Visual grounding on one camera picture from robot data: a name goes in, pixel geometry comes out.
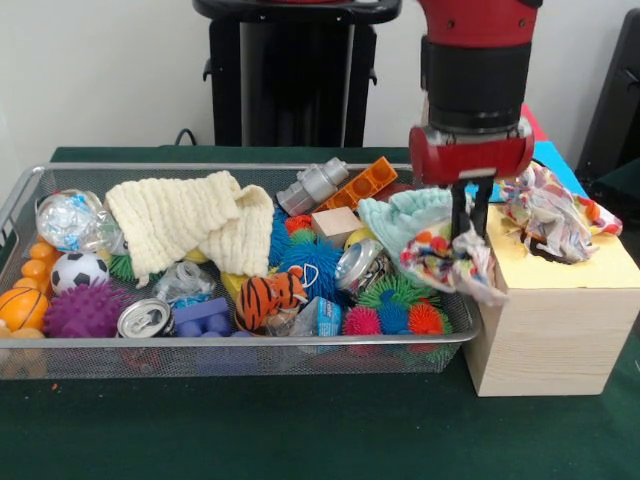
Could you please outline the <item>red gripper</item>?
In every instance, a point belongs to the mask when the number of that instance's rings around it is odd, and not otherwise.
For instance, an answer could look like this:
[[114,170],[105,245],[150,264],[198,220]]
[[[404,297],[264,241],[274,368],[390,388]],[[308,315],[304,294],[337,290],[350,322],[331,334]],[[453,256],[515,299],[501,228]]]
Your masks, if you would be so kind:
[[478,179],[471,223],[484,238],[494,178],[520,175],[532,160],[534,144],[532,126],[525,117],[509,131],[490,134],[455,134],[430,126],[411,129],[409,154],[417,179],[424,185],[453,185],[451,240],[469,230],[466,183],[461,181]]

